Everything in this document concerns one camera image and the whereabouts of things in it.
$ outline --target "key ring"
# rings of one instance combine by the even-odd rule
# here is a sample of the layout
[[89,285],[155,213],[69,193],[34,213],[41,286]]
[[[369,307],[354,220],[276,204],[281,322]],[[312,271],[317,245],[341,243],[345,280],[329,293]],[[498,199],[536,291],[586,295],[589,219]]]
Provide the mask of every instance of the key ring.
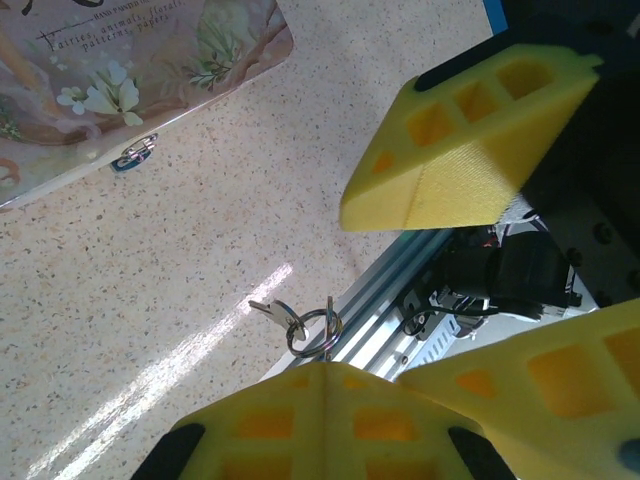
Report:
[[300,316],[300,323],[304,326],[305,322],[308,322],[312,318],[327,317],[327,329],[331,330],[331,335],[327,335],[327,339],[320,345],[307,350],[298,350],[293,346],[293,336],[295,331],[299,328],[298,325],[292,324],[287,329],[287,346],[293,356],[298,358],[315,358],[323,353],[327,353],[331,348],[338,343],[344,325],[340,316],[331,308],[319,308],[317,310],[311,310]]

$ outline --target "yellow 3d printed part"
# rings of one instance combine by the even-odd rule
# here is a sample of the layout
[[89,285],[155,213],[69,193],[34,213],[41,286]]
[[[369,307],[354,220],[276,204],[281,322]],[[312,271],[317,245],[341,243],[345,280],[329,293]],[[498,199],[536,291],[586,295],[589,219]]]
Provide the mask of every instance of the yellow 3d printed part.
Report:
[[407,83],[351,178],[348,231],[499,221],[598,80],[595,56],[513,45],[427,90]]
[[205,432],[180,478],[473,480],[448,429],[474,422],[346,364],[312,363],[182,419]]
[[640,300],[425,365],[398,383],[477,421],[520,478],[639,478],[618,454],[640,438]]

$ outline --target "metal ring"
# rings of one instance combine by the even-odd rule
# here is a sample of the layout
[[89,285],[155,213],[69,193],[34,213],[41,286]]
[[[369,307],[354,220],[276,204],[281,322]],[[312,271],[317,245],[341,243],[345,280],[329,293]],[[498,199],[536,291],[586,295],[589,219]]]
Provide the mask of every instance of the metal ring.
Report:
[[[293,356],[298,358],[315,358],[327,352],[328,350],[330,350],[331,347],[333,347],[338,342],[338,340],[340,340],[340,336],[342,335],[342,329],[343,329],[342,319],[334,310],[331,310],[330,314],[331,314],[331,317],[333,317],[334,319],[333,323],[335,324],[332,327],[331,337],[325,340],[323,343],[321,343],[317,347],[310,348],[308,350],[297,350],[293,346],[293,335],[299,327],[297,324],[293,324],[287,329],[287,346],[289,347],[289,351],[293,354]],[[305,322],[308,322],[312,318],[326,317],[326,316],[327,316],[326,308],[311,310],[310,312],[307,312],[304,315],[300,316],[300,323],[304,325]]]

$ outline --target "screw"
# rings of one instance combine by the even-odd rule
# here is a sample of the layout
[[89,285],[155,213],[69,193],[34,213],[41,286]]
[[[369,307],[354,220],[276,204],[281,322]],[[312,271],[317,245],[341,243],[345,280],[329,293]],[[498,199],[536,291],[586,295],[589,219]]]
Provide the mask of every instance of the screw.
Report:
[[574,267],[582,266],[582,253],[577,248],[570,248],[567,250],[567,260]]
[[611,243],[611,240],[613,240],[613,232],[604,223],[598,223],[593,227],[593,234],[596,240],[602,245],[608,245]]
[[613,300],[611,299],[611,297],[604,293],[602,290],[598,291],[594,295],[593,299],[601,308],[610,307],[611,305],[613,305]]
[[629,285],[636,293],[640,293],[640,270],[634,270],[629,274]]

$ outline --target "wire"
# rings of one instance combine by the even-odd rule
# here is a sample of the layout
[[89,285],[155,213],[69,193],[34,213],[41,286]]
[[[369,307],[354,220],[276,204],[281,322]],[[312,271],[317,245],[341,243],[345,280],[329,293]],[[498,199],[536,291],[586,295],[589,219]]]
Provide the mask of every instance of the wire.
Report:
[[[410,337],[415,337],[418,333],[420,333],[420,331],[422,330],[422,328],[424,327],[424,323],[419,323],[417,321],[417,318],[422,316],[425,316],[425,314],[429,314],[429,313],[447,313],[450,315],[464,315],[465,317],[490,317],[492,315],[497,315],[500,313],[500,309],[496,308],[496,307],[490,307],[487,308],[486,310],[469,310],[468,308],[465,308],[464,310],[458,310],[458,309],[452,309],[452,308],[446,308],[446,307],[437,307],[435,305],[431,305],[428,308],[424,309],[423,311],[421,311],[420,313],[416,313],[413,317],[408,317],[406,318],[403,322],[402,322],[402,332],[405,335],[408,335]],[[414,325],[417,325],[414,330],[412,331],[407,331],[407,326],[409,326],[410,323],[413,323]]]

